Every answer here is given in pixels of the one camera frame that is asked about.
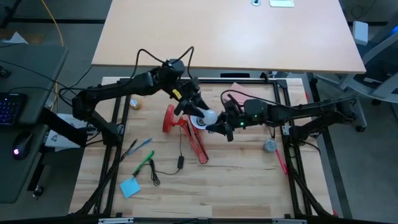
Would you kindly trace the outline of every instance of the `blue sticky note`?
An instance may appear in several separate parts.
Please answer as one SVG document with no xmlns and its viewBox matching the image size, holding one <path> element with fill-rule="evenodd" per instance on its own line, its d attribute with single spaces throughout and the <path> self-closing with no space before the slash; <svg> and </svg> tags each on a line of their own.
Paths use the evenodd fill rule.
<svg viewBox="0 0 398 224">
<path fill-rule="evenodd" d="M 128 178 L 127 180 L 123 181 L 120 184 L 120 188 L 122 189 L 125 198 L 129 198 L 141 189 L 135 178 Z"/>
</svg>

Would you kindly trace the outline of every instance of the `green marker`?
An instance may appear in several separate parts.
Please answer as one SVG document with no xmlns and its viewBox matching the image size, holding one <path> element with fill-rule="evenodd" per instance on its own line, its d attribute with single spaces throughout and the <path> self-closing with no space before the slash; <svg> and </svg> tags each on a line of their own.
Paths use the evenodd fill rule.
<svg viewBox="0 0 398 224">
<path fill-rule="evenodd" d="M 137 167 L 137 169 L 136 169 L 136 170 L 134 171 L 134 173 L 132 174 L 133 177 L 136 177 L 136 176 L 138 175 L 138 173 L 139 173 L 139 171 L 141 170 L 142 166 L 143 166 L 149 159 L 151 159 L 152 156 L 154 156 L 154 154 L 155 154 L 155 151 L 152 150 L 152 152 L 150 152 L 149 155 L 148 155 L 147 157 L 145 157 L 144 161 L 141 162 L 141 163 L 139 164 L 139 166 Z"/>
</svg>

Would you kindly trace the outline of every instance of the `light wood desk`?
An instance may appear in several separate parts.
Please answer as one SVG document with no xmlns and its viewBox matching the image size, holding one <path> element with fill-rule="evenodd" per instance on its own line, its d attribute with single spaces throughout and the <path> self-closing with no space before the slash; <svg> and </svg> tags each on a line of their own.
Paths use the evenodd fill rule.
<svg viewBox="0 0 398 224">
<path fill-rule="evenodd" d="M 119 78 L 104 78 L 103 84 L 114 83 L 116 80 Z M 287 83 L 291 104 L 307 103 L 302 80 L 287 79 Z M 209 107 L 219 113 L 222 110 L 220 94 L 230 86 L 202 84 L 202 97 Z M 244 86 L 257 96 L 275 100 L 273 87 L 270 85 Z M 269 131 L 264 126 L 249 127 L 247 130 L 237 129 L 233 142 L 227 142 L 226 137 L 220 134 L 202 132 L 201 136 L 209 155 L 206 164 L 198 162 L 186 137 L 182 136 L 181 148 L 185 157 L 183 169 L 171 176 L 158 174 L 161 184 L 155 187 L 150 179 L 150 168 L 145 166 L 137 176 L 141 191 L 125 199 L 120 183 L 132 177 L 134 169 L 151 150 L 155 151 L 153 160 L 158 170 L 169 173 L 177 170 L 177 158 L 180 153 L 178 127 L 172 127 L 169 134 L 162 132 L 167 105 L 176 105 L 176 102 L 162 91 L 143 99 L 141 110 L 129 111 L 122 153 L 136 138 L 139 140 L 137 145 L 148 138 L 153 140 L 120 163 L 112 214 L 123 212 L 125 217 L 173 218 L 282 218 L 285 213 L 293 214 L 288 178 L 284 175 L 276 154 L 265 153 L 262 149 L 264 141 L 270 138 Z M 96 110 L 110 121 L 113 105 L 114 100 L 102 101 Z M 117 123 L 121 121 L 121 116 L 120 112 Z M 296 124 L 308 121 L 309 118 L 300 119 Z M 275 140 L 284 158 L 279 128 L 276 129 Z M 302 146 L 300 150 L 308 188 L 331 213 L 320 155 L 311 146 Z M 93 144 L 85 149 L 70 212 L 81 208 L 97 187 L 104 152 L 105 146 L 102 143 Z M 300 191 L 297 194 L 300 208 L 304 211 L 302 194 Z M 107 196 L 104 194 L 102 209 Z"/>
<path fill-rule="evenodd" d="M 338 0 L 299 0 L 294 8 L 250 0 L 115 0 L 94 65 L 135 64 L 146 49 L 161 60 L 195 47 L 192 67 L 364 73 Z M 158 66 L 145 53 L 140 66 Z"/>
</svg>

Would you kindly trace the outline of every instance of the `computer mouse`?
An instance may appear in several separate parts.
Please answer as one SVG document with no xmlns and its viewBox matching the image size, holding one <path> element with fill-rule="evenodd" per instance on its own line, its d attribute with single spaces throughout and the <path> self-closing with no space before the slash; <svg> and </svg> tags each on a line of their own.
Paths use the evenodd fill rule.
<svg viewBox="0 0 398 224">
<path fill-rule="evenodd" d="M 17 135 L 12 145 L 12 155 L 14 159 L 25 159 L 27 155 L 29 155 L 32 138 L 33 133 L 28 131 Z"/>
</svg>

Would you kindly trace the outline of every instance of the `blue pen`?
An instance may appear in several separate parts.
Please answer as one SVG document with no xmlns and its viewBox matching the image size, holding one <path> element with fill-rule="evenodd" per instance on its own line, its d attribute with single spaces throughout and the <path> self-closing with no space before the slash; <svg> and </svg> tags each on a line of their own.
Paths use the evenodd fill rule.
<svg viewBox="0 0 398 224">
<path fill-rule="evenodd" d="M 150 143 L 152 141 L 152 138 L 145 140 L 141 145 L 137 146 L 135 149 L 129 151 L 127 153 L 128 156 L 130 156 L 131 154 L 133 154 L 134 152 L 136 152 L 139 148 L 141 148 L 142 146 L 145 146 L 146 144 Z"/>
</svg>

